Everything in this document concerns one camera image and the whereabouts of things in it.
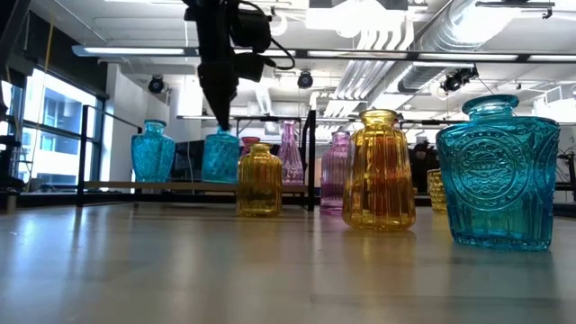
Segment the pink glass vase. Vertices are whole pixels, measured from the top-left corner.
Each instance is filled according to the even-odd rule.
[[[320,213],[323,215],[342,215],[349,143],[347,132],[336,131],[332,133],[332,147],[322,156]]]
[[[252,136],[246,136],[241,138],[242,140],[242,157],[245,156],[246,154],[250,153],[250,147],[253,144],[256,144],[260,141],[260,138],[258,137],[252,137]]]
[[[278,157],[282,161],[282,183],[284,185],[303,185],[304,171],[294,138],[294,121],[283,123],[282,145]]]

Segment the blue glass vase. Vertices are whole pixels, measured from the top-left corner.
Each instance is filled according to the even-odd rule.
[[[146,132],[132,136],[132,167],[138,182],[165,182],[172,169],[176,145],[164,135],[164,121],[146,120]]]
[[[229,131],[218,128],[208,135],[202,157],[202,181],[235,184],[238,179],[240,140]]]
[[[458,243],[545,250],[560,128],[553,120],[513,117],[514,95],[467,102],[470,122],[436,136],[450,230]]]

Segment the yellow glass vase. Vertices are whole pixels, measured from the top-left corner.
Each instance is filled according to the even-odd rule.
[[[353,228],[405,230],[416,221],[408,144],[392,125],[396,112],[360,113],[352,135],[342,216]]]
[[[428,191],[432,201],[434,212],[446,213],[446,194],[442,183],[440,169],[428,170],[427,172]]]
[[[252,144],[240,159],[236,210],[239,216],[274,217],[282,209],[282,162],[271,146]]]

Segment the glass vase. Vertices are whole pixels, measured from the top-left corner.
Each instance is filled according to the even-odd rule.
[[[350,140],[342,217],[357,229],[405,230],[416,221],[408,144],[392,127],[396,112],[360,114]]]
[[[202,156],[202,181],[235,184],[238,178],[240,141],[229,131],[218,128],[216,134],[208,135]]]
[[[260,138],[252,136],[245,136],[240,139],[242,140],[242,154],[241,154],[242,157],[250,153],[250,147],[252,146],[252,144],[256,144],[260,141]]]
[[[285,185],[303,185],[304,170],[298,144],[294,138],[294,121],[283,123],[282,144],[278,157],[282,161],[282,182]]]
[[[274,217],[282,209],[282,162],[271,146],[253,144],[238,167],[236,197],[239,216]]]
[[[138,182],[163,183],[172,169],[176,144],[164,135],[164,121],[144,121],[146,131],[132,136],[132,168]]]
[[[513,117],[514,95],[463,106],[470,122],[436,136],[454,240],[485,248],[544,250],[552,240],[559,126]]]
[[[332,133],[332,147],[322,156],[320,179],[320,213],[342,215],[342,195],[347,173],[347,155],[350,135],[345,131]]]
[[[427,171],[428,192],[432,201],[432,210],[438,213],[446,213],[446,195],[440,169]]]

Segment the shelf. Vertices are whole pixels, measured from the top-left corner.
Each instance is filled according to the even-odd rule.
[[[235,192],[235,184],[212,183],[135,183],[122,181],[86,181],[86,189],[116,188],[116,189],[151,189],[151,190],[199,190],[207,192]],[[283,192],[288,194],[304,194],[308,192],[306,185],[284,185]]]

